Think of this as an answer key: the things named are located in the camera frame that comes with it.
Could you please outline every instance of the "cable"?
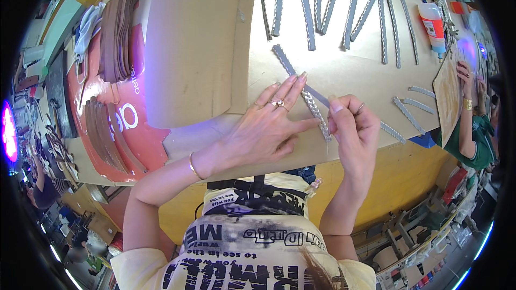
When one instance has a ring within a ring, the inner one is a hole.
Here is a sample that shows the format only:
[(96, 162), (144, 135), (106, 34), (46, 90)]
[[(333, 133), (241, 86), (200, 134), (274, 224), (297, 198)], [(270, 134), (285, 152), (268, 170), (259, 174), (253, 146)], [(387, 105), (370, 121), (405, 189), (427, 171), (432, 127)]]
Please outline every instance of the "cable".
[(201, 208), (201, 206), (204, 204), (204, 202), (200, 203), (199, 206), (197, 206), (197, 208), (195, 209), (195, 213), (194, 213), (194, 218), (197, 219), (197, 211), (199, 210), (199, 208)]

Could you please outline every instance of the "woman in green shirt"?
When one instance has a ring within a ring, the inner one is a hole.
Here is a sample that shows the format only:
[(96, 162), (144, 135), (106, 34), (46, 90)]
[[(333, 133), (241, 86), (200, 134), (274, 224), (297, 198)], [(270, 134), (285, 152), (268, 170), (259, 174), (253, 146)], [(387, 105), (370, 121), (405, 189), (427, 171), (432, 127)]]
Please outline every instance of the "woman in green shirt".
[[(474, 74), (466, 62), (457, 62), (457, 76), (462, 84), (462, 113), (444, 150), (468, 167), (484, 169), (496, 160), (494, 128), (486, 114), (486, 83), (477, 78), (478, 115), (473, 116)], [(430, 135), (442, 147), (441, 128), (432, 130)]]

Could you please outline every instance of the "gold bracelet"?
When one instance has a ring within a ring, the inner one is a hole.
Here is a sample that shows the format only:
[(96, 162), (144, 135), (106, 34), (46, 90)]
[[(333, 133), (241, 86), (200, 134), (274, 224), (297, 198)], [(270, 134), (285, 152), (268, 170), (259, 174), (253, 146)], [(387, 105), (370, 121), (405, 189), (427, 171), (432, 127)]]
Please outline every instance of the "gold bracelet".
[(197, 173), (197, 171), (195, 171), (195, 169), (193, 168), (193, 167), (194, 167), (194, 165), (192, 164), (192, 155), (193, 155), (193, 154), (194, 154), (194, 153), (192, 152), (192, 153), (190, 153), (190, 156), (189, 156), (189, 157), (190, 157), (190, 169), (193, 171), (193, 173), (195, 174), (195, 176), (197, 176), (197, 178), (199, 178), (200, 180), (204, 180), (203, 178), (201, 178), (201, 176), (199, 176), (199, 174)]
[(462, 99), (462, 107), (468, 111), (473, 110), (473, 100), (472, 99)]

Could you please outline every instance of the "woman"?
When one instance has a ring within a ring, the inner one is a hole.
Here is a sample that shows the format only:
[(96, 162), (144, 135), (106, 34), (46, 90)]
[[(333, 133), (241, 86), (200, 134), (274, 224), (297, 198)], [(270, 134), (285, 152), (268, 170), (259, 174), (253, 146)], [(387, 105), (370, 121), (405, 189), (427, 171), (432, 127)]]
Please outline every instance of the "woman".
[[(457, 76), (462, 84), (462, 113), (444, 150), (468, 167), (484, 169), (496, 160), (494, 129), (486, 114), (487, 87), (478, 78), (478, 115), (473, 116), (474, 78), (466, 62), (457, 62)], [(442, 147), (441, 128), (430, 131), (430, 135)]]
[(48, 177), (43, 170), (43, 165), (36, 155), (34, 157), (36, 166), (36, 181), (33, 188), (35, 206), (38, 209), (48, 209), (52, 204), (61, 198), (68, 190), (68, 183), (64, 179), (53, 179)]
[(345, 176), (319, 230), (307, 219), (310, 186), (301, 177), (274, 173), (209, 183), (204, 215), (187, 229), (179, 256), (167, 262), (159, 250), (161, 205), (217, 172), (278, 161), (293, 151), (298, 133), (319, 125), (318, 119), (287, 119), (305, 84), (306, 72), (267, 87), (221, 140), (132, 188), (124, 252), (111, 260), (120, 289), (375, 287), (375, 272), (358, 262), (350, 234), (371, 184), (380, 120), (352, 95), (330, 97), (329, 128)]

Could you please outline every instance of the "brown hair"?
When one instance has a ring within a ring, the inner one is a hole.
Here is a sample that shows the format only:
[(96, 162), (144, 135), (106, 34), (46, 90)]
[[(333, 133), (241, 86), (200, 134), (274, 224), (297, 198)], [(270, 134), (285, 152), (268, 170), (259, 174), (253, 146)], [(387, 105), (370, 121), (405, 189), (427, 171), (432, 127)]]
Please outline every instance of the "brown hair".
[(301, 248), (300, 252), (306, 263), (305, 289), (309, 288), (307, 287), (307, 283), (313, 284), (313, 290), (349, 289), (340, 267), (340, 276), (332, 278), (331, 275), (328, 274), (328, 272), (321, 266), (319, 261), (317, 261), (304, 246)]

